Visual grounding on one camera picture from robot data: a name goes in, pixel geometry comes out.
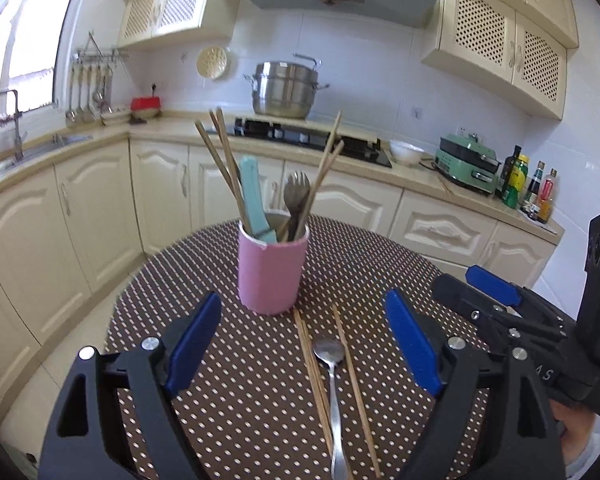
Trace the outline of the person right hand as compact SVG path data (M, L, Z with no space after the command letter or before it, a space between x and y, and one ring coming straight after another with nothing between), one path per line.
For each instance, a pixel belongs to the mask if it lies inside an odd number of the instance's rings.
M554 419L565 426L560 443L568 476L572 476L585 465L591 465L600 455L600 434L594 432L596 414L581 404L568 408L567 405L550 400L550 407Z

